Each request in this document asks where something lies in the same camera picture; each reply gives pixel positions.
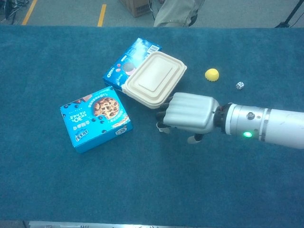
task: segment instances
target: white die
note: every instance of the white die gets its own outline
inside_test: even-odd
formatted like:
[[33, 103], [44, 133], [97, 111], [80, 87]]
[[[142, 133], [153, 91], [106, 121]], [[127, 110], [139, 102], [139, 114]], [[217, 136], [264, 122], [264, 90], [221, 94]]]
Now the white die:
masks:
[[241, 90], [242, 88], [244, 88], [244, 83], [243, 82], [238, 82], [237, 84], [236, 84], [236, 88], [237, 89], [239, 89], [239, 90]]

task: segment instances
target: blue snack box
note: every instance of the blue snack box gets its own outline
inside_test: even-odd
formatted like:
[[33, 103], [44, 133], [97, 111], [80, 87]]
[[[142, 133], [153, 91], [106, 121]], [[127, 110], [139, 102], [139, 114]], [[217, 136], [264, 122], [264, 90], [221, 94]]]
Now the blue snack box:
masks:
[[122, 85], [132, 75], [136, 68], [154, 51], [161, 50], [161, 46], [138, 38], [115, 64], [103, 76], [107, 85], [122, 91]]
[[60, 107], [72, 145], [86, 152], [131, 130], [131, 120], [112, 86]]

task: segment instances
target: barcode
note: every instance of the barcode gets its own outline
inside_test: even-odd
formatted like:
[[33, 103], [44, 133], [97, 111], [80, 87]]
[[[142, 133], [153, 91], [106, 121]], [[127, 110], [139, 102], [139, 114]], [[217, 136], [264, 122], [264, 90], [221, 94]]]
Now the barcode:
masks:
[[149, 49], [147, 50], [147, 52], [148, 52], [149, 54], [151, 54], [152, 52], [158, 51], [159, 49], [160, 49], [159, 47], [157, 47], [157, 46], [155, 46], [155, 45], [152, 45], [151, 47], [149, 47]]

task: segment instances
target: white food container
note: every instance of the white food container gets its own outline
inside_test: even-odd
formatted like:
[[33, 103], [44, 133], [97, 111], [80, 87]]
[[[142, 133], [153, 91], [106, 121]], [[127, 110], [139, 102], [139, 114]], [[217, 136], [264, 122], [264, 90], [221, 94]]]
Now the white food container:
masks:
[[187, 66], [163, 52], [151, 53], [122, 85], [123, 92], [155, 109], [166, 101]]

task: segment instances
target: yellow ball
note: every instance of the yellow ball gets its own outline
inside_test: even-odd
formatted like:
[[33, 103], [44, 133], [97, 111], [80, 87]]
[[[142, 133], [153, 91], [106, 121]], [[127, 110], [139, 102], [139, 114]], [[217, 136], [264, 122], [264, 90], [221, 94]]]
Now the yellow ball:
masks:
[[219, 79], [219, 72], [217, 71], [217, 69], [209, 69], [206, 71], [205, 73], [205, 77], [211, 81], [211, 82], [215, 82]]

